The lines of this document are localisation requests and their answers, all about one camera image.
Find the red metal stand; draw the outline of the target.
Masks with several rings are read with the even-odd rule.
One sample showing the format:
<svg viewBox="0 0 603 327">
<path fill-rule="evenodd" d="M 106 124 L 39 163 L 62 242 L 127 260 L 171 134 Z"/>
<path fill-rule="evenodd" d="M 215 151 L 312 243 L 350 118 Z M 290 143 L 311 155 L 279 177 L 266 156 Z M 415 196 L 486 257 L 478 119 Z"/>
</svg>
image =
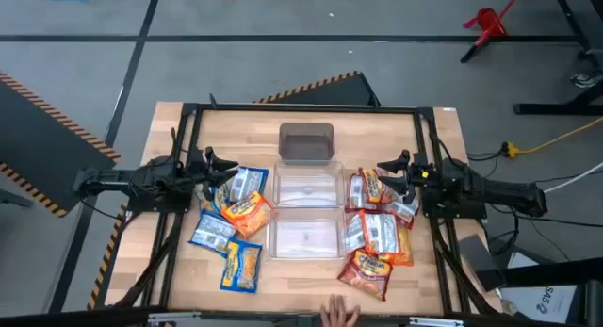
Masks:
<svg viewBox="0 0 603 327">
<path fill-rule="evenodd" d="M 502 19 L 516 0 L 510 0 L 501 12 L 492 8 L 480 9 L 476 16 L 463 23 L 463 28 L 469 29 L 478 25 L 481 34 L 473 42 L 468 51 L 461 57 L 460 62 L 468 63 L 481 49 L 486 47 L 492 38 L 507 37 L 508 32 L 502 23 Z"/>
</svg>

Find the person's shoe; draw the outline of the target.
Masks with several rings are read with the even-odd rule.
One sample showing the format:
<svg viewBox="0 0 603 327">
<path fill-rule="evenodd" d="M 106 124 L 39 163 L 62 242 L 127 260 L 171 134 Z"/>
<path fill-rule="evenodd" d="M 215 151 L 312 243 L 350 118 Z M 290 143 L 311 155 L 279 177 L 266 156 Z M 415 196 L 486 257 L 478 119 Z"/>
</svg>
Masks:
<svg viewBox="0 0 603 327">
<path fill-rule="evenodd" d="M 570 77 L 570 80 L 576 87 L 588 89 L 603 80 L 603 73 L 593 72 L 589 74 L 574 74 Z"/>
</svg>

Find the clear plastic bin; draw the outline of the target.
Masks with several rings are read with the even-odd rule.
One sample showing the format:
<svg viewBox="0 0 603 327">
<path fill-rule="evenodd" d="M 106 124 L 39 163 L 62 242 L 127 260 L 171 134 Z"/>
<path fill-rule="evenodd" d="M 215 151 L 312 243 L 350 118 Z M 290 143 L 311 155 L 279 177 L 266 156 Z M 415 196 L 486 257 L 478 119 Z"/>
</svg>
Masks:
<svg viewBox="0 0 603 327">
<path fill-rule="evenodd" d="M 277 207 L 340 207 L 345 170 L 336 161 L 279 161 L 273 168 L 272 201 Z"/>
<path fill-rule="evenodd" d="M 344 233 L 341 208 L 275 208 L 267 227 L 268 254 L 277 260 L 342 259 Z"/>
</svg>

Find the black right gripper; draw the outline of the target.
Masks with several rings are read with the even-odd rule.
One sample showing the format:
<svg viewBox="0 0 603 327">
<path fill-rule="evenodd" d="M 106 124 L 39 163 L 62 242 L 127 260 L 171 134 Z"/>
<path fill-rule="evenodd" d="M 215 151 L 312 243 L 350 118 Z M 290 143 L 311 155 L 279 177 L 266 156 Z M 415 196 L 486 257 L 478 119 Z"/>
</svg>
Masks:
<svg viewBox="0 0 603 327">
<path fill-rule="evenodd" d="M 377 166 L 388 172 L 399 172 L 407 169 L 409 161 L 410 152 L 403 150 L 397 159 L 379 162 Z M 429 177 L 423 178 L 423 172 L 428 172 Z M 409 181 L 405 176 L 379 176 L 378 179 L 398 195 L 401 195 L 404 204 L 411 204 L 415 200 L 417 188 L 435 185 L 436 171 L 432 163 L 412 163 L 409 167 Z"/>
</svg>

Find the grey tinted plastic bin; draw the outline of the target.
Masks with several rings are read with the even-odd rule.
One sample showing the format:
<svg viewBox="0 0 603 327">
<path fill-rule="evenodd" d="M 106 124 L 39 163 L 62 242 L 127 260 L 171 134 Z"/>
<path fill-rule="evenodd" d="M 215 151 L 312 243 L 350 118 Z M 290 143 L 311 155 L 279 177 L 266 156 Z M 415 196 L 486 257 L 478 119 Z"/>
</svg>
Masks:
<svg viewBox="0 0 603 327">
<path fill-rule="evenodd" d="M 331 160 L 335 153 L 330 123 L 283 123 L 279 128 L 282 160 Z"/>
</svg>

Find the black metal stand legs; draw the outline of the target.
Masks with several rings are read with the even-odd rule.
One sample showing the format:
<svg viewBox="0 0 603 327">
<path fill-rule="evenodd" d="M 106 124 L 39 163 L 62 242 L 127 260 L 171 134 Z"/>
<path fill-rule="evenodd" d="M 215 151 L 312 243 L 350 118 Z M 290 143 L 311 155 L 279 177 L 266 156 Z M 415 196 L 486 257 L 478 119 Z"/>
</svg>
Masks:
<svg viewBox="0 0 603 327">
<path fill-rule="evenodd" d="M 595 56 L 595 49 L 590 44 L 586 35 L 582 31 L 573 11 L 566 0 L 557 0 L 566 21 L 569 23 L 578 44 L 581 49 L 578 53 L 578 60 L 587 60 L 592 66 L 593 72 L 603 73 L 603 60 L 599 61 Z M 603 80 L 593 87 L 584 89 L 582 93 L 574 99 L 560 104 L 529 104 L 520 103 L 513 105 L 513 112 L 516 115 L 572 115 L 572 116 L 603 116 L 603 104 L 596 104 L 596 101 L 603 100 Z"/>
</svg>

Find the black hazard-striped floor mat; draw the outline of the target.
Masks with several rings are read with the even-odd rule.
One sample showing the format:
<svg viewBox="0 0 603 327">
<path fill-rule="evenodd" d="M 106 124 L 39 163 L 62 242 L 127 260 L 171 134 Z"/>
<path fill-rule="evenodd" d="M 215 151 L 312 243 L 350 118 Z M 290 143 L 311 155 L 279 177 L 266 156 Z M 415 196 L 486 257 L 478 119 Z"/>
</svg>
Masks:
<svg viewBox="0 0 603 327">
<path fill-rule="evenodd" d="M 126 219 L 126 205 L 121 204 L 117 214 L 117 219 L 113 224 L 105 252 L 101 259 L 98 275 L 94 279 L 92 291 L 87 302 L 88 311 L 97 310 L 105 306 L 106 292 L 110 282 L 112 268 L 117 257 L 120 239 L 122 237 Z"/>
<path fill-rule="evenodd" d="M 77 172 L 111 169 L 120 154 L 0 72 L 0 172 L 61 218 L 78 203 Z"/>
<path fill-rule="evenodd" d="M 372 106 L 381 103 L 362 72 L 352 71 L 285 90 L 254 101 L 255 104 Z"/>
</svg>

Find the white printed carton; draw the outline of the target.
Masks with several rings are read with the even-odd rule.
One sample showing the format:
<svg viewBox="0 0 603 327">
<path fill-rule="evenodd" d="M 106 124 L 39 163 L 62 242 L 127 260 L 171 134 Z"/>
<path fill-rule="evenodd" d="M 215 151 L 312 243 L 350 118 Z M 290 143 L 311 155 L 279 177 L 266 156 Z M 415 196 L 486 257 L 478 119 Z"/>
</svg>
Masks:
<svg viewBox="0 0 603 327">
<path fill-rule="evenodd" d="M 532 320 L 566 323 L 576 286 L 503 287 L 497 294 L 503 310 Z"/>
</svg>

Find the black metal beam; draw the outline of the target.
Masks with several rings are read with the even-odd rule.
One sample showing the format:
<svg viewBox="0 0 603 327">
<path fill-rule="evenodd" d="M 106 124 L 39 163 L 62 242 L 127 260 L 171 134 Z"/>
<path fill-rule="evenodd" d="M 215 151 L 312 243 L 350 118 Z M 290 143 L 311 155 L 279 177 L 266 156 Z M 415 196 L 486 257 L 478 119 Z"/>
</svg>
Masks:
<svg viewBox="0 0 603 327">
<path fill-rule="evenodd" d="M 603 327 L 603 258 L 506 269 L 506 287 L 586 285 L 587 327 Z"/>
</svg>

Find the person's hand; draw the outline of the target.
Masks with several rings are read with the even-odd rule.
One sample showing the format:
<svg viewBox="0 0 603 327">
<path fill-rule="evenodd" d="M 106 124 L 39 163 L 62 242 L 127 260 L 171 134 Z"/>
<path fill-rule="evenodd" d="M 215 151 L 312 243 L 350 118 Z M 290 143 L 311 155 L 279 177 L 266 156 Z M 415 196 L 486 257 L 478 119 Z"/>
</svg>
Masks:
<svg viewBox="0 0 603 327">
<path fill-rule="evenodd" d="M 322 327 L 354 327 L 360 313 L 359 305 L 349 311 L 341 295 L 331 295 L 329 306 L 322 305 L 319 311 Z"/>
</svg>

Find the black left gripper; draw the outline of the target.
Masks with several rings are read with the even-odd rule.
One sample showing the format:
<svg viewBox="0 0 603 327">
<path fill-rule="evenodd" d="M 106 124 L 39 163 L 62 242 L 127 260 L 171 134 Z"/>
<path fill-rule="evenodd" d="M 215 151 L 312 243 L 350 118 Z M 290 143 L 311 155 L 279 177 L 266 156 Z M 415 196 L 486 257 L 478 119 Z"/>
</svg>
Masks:
<svg viewBox="0 0 603 327">
<path fill-rule="evenodd" d="M 213 201 L 214 195 L 211 188 L 220 188 L 231 178 L 237 175 L 237 170 L 231 170 L 238 166 L 238 163 L 217 157 L 211 146 L 200 149 L 189 149 L 187 152 L 187 167 L 185 174 L 184 189 L 194 190 L 198 185 L 202 187 L 203 195 L 206 200 Z"/>
</svg>

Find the black flat box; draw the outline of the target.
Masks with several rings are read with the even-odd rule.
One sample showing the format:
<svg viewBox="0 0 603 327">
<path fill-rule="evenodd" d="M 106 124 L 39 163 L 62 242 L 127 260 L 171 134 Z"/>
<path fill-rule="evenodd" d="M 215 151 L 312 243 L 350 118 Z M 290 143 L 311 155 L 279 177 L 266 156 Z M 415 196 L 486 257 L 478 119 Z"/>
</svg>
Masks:
<svg viewBox="0 0 603 327">
<path fill-rule="evenodd" d="M 500 268 L 478 235 L 461 239 L 459 246 L 461 254 L 486 292 L 506 285 Z"/>
</svg>

